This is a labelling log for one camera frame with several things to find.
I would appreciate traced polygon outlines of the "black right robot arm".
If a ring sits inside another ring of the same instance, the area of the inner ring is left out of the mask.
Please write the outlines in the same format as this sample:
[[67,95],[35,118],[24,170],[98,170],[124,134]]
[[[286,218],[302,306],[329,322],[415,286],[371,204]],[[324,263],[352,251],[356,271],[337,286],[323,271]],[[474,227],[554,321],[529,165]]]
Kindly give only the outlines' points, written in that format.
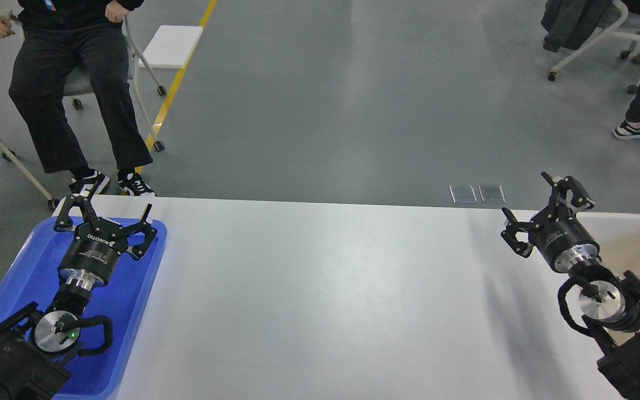
[[558,290],[562,319],[594,339],[603,356],[597,368],[625,399],[640,399],[640,278],[604,265],[600,247],[577,219],[594,200],[574,177],[551,177],[546,206],[528,221],[502,208],[506,227],[501,238],[515,254],[539,251],[556,273],[567,275]]

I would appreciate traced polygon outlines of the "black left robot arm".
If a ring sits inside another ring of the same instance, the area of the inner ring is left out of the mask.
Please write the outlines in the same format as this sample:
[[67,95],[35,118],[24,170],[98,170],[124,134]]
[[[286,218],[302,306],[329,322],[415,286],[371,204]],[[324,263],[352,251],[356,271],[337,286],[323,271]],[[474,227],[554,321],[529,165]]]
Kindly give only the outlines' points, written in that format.
[[117,384],[166,230],[66,198],[0,285],[0,399],[104,398]]

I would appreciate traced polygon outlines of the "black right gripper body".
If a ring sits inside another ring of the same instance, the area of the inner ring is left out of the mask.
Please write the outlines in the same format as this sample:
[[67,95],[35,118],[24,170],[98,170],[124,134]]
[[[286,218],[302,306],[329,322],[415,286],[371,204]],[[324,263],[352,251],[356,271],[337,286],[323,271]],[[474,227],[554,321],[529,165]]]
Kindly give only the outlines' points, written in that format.
[[553,271],[569,273],[577,263],[600,259],[599,245],[574,216],[559,219],[542,210],[530,220],[539,226],[528,234]]

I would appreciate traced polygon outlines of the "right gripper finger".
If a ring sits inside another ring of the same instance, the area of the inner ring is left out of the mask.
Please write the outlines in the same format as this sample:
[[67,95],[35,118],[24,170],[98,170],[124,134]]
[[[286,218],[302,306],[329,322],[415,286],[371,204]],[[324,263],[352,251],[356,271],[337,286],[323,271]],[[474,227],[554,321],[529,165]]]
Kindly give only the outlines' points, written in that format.
[[577,213],[592,210],[596,205],[583,185],[574,177],[553,178],[548,172],[542,172],[541,177],[551,185],[548,205],[543,209],[547,220],[575,218]]
[[[544,230],[546,210],[536,213],[530,221],[518,221],[513,212],[506,207],[501,208],[501,212],[506,217],[506,228],[501,231],[501,238],[505,240],[513,252],[523,258],[528,258],[533,248],[537,247],[542,254],[543,248],[538,245],[538,239]],[[526,233],[528,235],[527,242],[519,241],[518,233]]]

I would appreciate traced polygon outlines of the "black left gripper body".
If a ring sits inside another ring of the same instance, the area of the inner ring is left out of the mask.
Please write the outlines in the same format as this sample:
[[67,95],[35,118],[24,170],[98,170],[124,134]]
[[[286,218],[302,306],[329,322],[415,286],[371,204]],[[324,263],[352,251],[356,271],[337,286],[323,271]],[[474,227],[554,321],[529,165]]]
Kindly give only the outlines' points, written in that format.
[[109,218],[83,222],[76,226],[73,241],[58,266],[61,281],[73,276],[92,275],[92,286],[106,286],[122,253],[127,251],[129,226]]

